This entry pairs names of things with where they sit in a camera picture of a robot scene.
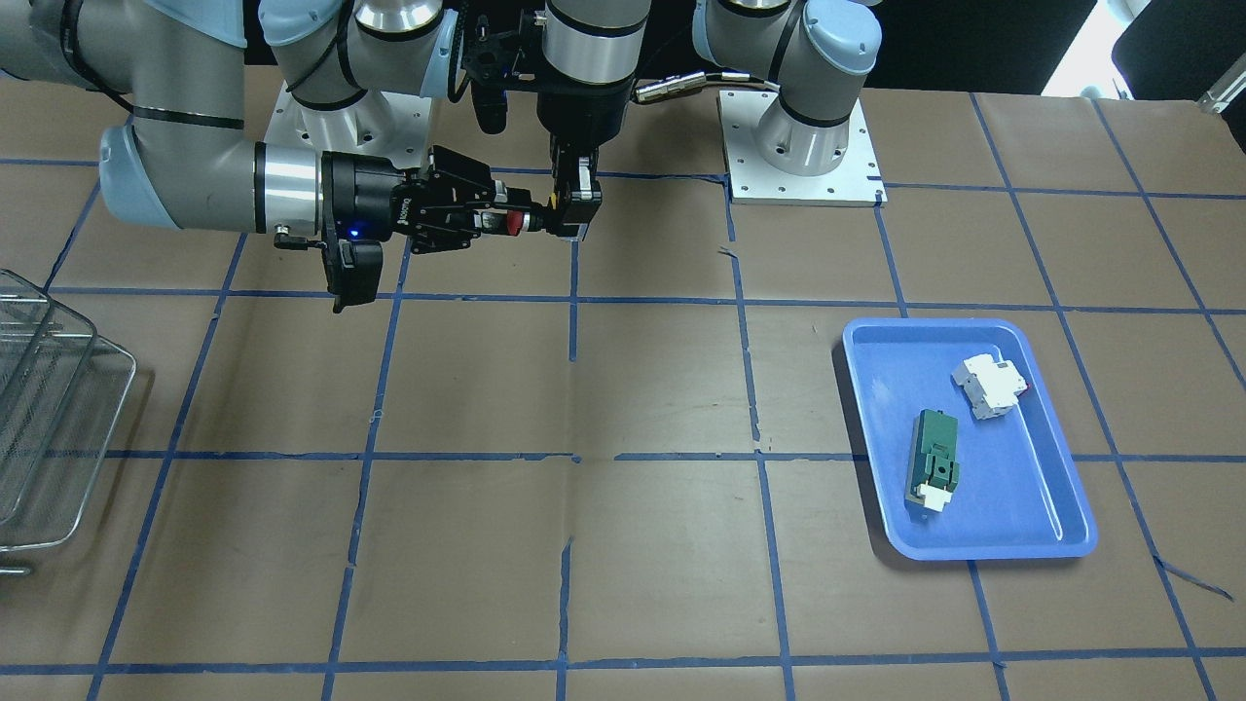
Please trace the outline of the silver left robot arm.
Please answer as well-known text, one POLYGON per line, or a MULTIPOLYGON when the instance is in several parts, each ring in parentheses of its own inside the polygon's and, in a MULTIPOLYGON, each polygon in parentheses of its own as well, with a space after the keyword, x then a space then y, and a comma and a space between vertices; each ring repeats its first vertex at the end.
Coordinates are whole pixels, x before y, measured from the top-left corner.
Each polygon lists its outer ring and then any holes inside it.
POLYGON ((703 66, 667 78, 650 66, 660 50, 645 49, 649 15, 648 1, 547 1, 510 31, 493 31, 486 15, 464 27, 464 83, 480 128, 502 132, 510 93, 535 93, 554 182, 547 203, 487 186, 467 217, 470 237, 583 237, 602 202, 598 152, 627 108, 709 86, 768 96, 743 136, 729 138, 745 166, 810 181, 844 166, 883 39, 871 2, 698 1, 685 32, 703 66))

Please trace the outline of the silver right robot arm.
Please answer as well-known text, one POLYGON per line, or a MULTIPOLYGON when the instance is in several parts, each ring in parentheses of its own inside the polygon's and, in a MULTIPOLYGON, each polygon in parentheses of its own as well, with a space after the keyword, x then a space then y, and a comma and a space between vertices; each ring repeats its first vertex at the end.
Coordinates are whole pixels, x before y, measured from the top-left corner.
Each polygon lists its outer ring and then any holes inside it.
POLYGON ((108 209, 138 225, 268 234, 360 274, 383 245, 459 252, 546 215, 454 151, 402 166, 392 93, 449 97, 459 14, 441 1, 5 1, 2 73, 102 93, 108 209), (283 71, 307 144, 245 137, 245 20, 283 71))

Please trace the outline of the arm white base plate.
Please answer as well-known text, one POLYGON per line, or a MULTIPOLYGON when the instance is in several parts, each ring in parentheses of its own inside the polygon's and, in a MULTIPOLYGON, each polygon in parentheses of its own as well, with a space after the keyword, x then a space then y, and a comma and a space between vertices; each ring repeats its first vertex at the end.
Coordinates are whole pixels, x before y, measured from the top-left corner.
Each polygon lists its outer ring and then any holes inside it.
POLYGON ((792 120, 774 92, 719 93, 734 203, 875 207, 888 200, 862 103, 845 123, 792 120))
POLYGON ((312 110, 280 92, 264 141, 284 147, 384 157, 406 169, 422 167, 436 102, 416 93, 366 92, 336 111, 312 110))

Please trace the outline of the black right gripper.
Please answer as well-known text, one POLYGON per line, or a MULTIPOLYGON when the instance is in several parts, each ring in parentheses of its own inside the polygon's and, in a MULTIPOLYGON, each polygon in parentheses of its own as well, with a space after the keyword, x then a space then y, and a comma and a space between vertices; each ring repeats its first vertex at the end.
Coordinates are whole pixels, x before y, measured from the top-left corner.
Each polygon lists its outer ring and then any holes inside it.
POLYGON ((415 254, 459 252, 497 234, 488 166, 434 146, 427 163, 400 169, 384 157, 324 152, 321 239, 407 237, 415 254))

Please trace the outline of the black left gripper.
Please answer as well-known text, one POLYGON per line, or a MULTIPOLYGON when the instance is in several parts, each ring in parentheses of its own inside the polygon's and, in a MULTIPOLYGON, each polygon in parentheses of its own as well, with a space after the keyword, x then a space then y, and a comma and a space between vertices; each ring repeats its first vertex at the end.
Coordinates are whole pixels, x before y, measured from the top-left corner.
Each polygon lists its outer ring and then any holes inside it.
MULTIPOLYGON (((535 115, 549 132, 552 192, 542 215, 475 215, 473 237, 518 237, 546 232, 569 239, 568 214, 574 219, 574 240, 584 240, 602 204, 598 149, 622 129, 628 90, 598 93, 540 93, 535 115)), ((530 188, 493 179, 493 210, 533 210, 530 188)))

